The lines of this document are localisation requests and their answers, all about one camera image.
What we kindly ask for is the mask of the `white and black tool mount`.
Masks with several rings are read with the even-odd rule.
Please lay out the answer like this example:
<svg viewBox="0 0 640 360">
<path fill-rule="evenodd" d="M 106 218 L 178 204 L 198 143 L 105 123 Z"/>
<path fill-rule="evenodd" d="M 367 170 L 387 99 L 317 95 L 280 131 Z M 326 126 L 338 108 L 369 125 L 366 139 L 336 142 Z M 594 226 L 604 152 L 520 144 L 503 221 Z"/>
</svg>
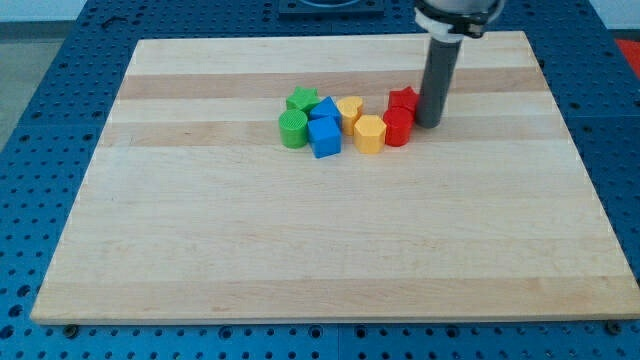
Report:
<svg viewBox="0 0 640 360">
<path fill-rule="evenodd" d="M 502 13 L 505 0 L 415 0 L 415 22 L 444 43 L 481 38 Z"/>
</svg>

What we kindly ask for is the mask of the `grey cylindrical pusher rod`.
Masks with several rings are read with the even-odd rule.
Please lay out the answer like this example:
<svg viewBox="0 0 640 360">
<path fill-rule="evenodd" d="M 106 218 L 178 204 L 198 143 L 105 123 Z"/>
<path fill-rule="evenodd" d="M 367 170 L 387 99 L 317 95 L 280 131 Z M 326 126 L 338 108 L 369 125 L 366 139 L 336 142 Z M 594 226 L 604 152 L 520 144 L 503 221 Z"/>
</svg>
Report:
<svg viewBox="0 0 640 360">
<path fill-rule="evenodd" d="M 416 105 L 416 123 L 427 129 L 440 124 L 462 41 L 430 41 Z"/>
</svg>

